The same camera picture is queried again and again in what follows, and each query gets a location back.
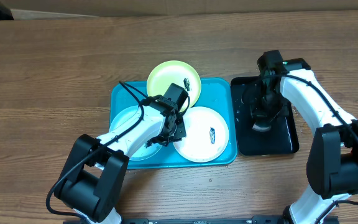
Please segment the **white plate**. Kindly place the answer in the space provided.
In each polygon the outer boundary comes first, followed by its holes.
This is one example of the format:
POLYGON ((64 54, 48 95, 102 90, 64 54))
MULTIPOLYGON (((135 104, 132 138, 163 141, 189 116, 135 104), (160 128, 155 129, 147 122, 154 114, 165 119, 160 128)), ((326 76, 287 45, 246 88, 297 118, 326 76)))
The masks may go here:
POLYGON ((190 108, 183 117, 186 136, 173 143, 185 159, 204 163, 219 157, 229 142, 229 128, 224 118, 211 108, 190 108))

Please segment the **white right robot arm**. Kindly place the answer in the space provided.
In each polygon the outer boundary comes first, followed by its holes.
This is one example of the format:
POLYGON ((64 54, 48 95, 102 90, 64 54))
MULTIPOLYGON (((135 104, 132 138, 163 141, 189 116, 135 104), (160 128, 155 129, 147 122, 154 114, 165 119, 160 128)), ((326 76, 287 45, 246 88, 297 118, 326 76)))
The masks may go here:
POLYGON ((290 143, 288 118, 298 110, 313 134, 308 186, 281 222, 326 223, 335 207, 358 194, 358 120, 327 94, 302 58, 262 56, 257 64, 259 76, 241 91, 236 111, 238 145, 262 154, 267 146, 290 143))

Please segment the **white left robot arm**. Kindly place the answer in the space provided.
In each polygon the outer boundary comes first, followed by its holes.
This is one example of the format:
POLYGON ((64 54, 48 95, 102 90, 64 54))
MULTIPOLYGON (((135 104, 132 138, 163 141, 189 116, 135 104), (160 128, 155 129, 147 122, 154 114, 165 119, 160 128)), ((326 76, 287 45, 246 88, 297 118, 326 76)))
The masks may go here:
POLYGON ((150 96, 116 129, 97 138, 81 135, 47 194, 47 210, 66 215, 51 207, 50 199, 56 197, 81 223, 122 223, 115 206, 130 157, 148 141, 164 145, 185 137, 180 109, 187 102, 184 96, 150 96))

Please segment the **yellow-green plate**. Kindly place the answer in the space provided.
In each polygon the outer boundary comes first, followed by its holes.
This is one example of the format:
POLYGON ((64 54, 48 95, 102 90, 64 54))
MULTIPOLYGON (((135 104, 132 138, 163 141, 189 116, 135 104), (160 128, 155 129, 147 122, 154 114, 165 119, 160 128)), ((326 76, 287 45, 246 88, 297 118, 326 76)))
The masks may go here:
POLYGON ((185 100, 180 111, 184 111, 188 105, 193 107, 201 94, 201 80, 198 72, 182 61, 170 60, 157 65, 147 79, 147 94, 164 95, 172 83, 183 87, 190 97, 190 102, 185 100))

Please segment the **green sponge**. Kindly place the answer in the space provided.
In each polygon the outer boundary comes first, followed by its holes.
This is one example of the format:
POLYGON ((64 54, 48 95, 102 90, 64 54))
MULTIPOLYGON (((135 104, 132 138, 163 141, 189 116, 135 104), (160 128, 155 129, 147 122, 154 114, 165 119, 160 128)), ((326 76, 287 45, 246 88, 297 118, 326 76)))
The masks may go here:
POLYGON ((255 123, 253 124, 252 129, 254 131, 258 131, 258 132, 267 132, 270 131, 271 129, 271 122, 267 121, 267 120, 255 120, 255 123))

